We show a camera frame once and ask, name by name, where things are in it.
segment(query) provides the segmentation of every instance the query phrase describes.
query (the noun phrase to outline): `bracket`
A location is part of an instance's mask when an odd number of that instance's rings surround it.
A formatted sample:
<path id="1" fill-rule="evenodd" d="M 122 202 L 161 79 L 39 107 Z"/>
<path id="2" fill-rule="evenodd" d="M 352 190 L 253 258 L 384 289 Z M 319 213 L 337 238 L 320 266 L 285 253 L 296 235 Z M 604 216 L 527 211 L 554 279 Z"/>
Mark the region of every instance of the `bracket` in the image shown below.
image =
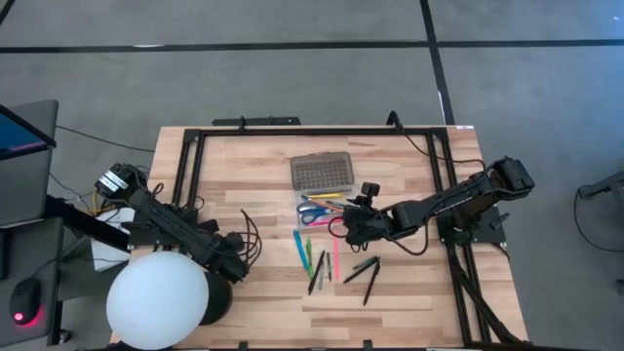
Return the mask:
<path id="1" fill-rule="evenodd" d="M 399 115 L 396 111 L 390 111 L 388 120 L 386 121 L 386 126 L 394 126 L 395 130 L 399 133 L 403 131 L 403 124 L 401 124 L 401 120 L 399 119 Z"/>
<path id="2" fill-rule="evenodd" d="M 440 241 L 443 243 L 453 243 L 464 245 L 473 243 L 501 244 L 507 242 L 502 222 L 509 217 L 509 214 L 500 215 L 496 206 L 492 206 L 481 214 L 481 219 L 469 231 L 459 231 L 453 226 L 451 214 L 440 215 L 438 225 L 444 230 L 440 231 Z"/>

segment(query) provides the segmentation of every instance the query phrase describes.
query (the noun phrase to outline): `gray floor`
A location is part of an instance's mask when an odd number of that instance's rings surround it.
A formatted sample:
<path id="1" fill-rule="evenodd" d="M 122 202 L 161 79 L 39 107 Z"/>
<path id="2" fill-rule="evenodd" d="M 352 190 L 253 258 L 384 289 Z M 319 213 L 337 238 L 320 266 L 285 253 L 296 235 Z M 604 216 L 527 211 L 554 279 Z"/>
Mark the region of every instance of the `gray floor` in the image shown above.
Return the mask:
<path id="1" fill-rule="evenodd" d="M 436 0 L 440 40 L 624 37 L 624 3 Z M 284 40 L 422 40 L 418 2 L 267 0 L 20 0 L 0 46 L 140 45 Z M 475 125 L 487 161 L 521 158 L 537 186 L 504 204 L 512 269 L 529 337 L 538 344 L 621 350 L 624 257 L 576 233 L 575 189 L 624 169 L 624 47 L 442 50 L 457 124 Z M 297 115 L 305 124 L 441 124 L 428 50 L 0 55 L 0 101 L 60 101 L 59 123 L 153 147 L 161 126 L 240 115 Z M 79 192 L 115 162 L 151 155 L 58 131 L 53 172 Z M 51 193 L 69 194 L 51 185 Z M 585 231 L 624 248 L 609 197 L 581 203 Z M 64 327 L 97 347 L 109 328 L 104 297 L 73 300 Z M 95 311 L 80 315 L 81 306 Z M 44 342 L 11 350 L 43 348 Z"/>

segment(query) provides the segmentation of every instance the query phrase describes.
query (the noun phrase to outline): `wooden tabletop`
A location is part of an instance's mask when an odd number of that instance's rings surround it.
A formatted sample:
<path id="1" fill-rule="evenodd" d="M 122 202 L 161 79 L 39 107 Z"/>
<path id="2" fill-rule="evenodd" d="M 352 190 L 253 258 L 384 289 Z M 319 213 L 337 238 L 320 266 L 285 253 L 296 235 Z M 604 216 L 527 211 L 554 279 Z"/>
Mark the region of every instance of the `wooden tabletop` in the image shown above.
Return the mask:
<path id="1" fill-rule="evenodd" d="M 184 129 L 163 128 L 158 139 L 149 187 L 164 183 L 158 196 L 162 202 L 172 198 Z M 454 159 L 481 158 L 474 129 L 449 127 L 448 134 Z M 412 139 L 427 150 L 423 136 Z M 365 253 L 353 253 L 341 241 L 340 282 L 330 283 L 326 274 L 323 289 L 308 296 L 308 276 L 293 240 L 290 158 L 324 151 L 348 151 L 356 184 L 381 185 L 373 203 L 376 207 L 435 192 L 429 159 L 403 136 L 208 137 L 197 192 L 206 200 L 200 218 L 216 218 L 222 233 L 242 230 L 240 209 L 244 209 L 258 225 L 263 251 L 245 281 L 234 285 L 229 313 L 214 325 L 198 328 L 177 347 L 236 347 L 239 341 L 248 341 L 250 347 L 361 347 L 364 339 L 371 339 L 376 347 L 462 344 L 447 254 L 438 240 L 435 220 L 430 221 L 429 250 L 423 256 L 410 256 L 385 241 L 371 243 Z M 182 199 L 186 199 L 193 155 L 191 148 Z M 457 164 L 456 170 L 462 180 L 480 166 Z M 418 250 L 423 231 L 402 242 Z M 308 236 L 314 262 L 322 250 L 333 251 L 326 228 L 302 231 L 303 241 Z M 491 245 L 473 248 L 484 298 L 511 332 L 526 339 L 506 257 Z M 133 257 L 149 252 L 151 248 L 139 248 Z M 381 256 L 382 267 L 369 303 L 363 306 L 372 269 L 348 285 L 341 281 L 353 265 L 375 254 Z M 473 338 L 478 340 L 473 304 L 466 300 Z"/>

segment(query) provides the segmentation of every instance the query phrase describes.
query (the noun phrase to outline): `monitor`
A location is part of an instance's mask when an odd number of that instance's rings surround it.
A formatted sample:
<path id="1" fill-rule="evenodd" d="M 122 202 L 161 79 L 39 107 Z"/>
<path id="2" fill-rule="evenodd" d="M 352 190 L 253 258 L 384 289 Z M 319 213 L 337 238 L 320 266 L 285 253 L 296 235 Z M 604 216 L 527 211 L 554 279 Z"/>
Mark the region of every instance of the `monitor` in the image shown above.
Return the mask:
<path id="1" fill-rule="evenodd" d="M 0 161 L 56 146 L 51 137 L 0 105 Z"/>

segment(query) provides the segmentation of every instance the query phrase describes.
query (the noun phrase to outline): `blue marker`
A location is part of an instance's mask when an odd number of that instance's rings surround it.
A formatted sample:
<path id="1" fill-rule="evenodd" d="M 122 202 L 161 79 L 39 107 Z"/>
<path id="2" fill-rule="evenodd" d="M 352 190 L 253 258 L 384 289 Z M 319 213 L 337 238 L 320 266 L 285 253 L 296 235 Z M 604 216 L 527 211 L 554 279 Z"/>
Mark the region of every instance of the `blue marker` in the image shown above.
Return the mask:
<path id="1" fill-rule="evenodd" d="M 301 262 L 303 263 L 303 268 L 308 271 L 308 260 L 305 259 L 305 251 L 303 250 L 303 245 L 301 245 L 301 237 L 299 236 L 299 231 L 296 229 L 292 230 L 292 235 L 294 236 L 294 241 L 296 242 L 296 249 L 299 251 L 299 256 L 301 256 Z"/>

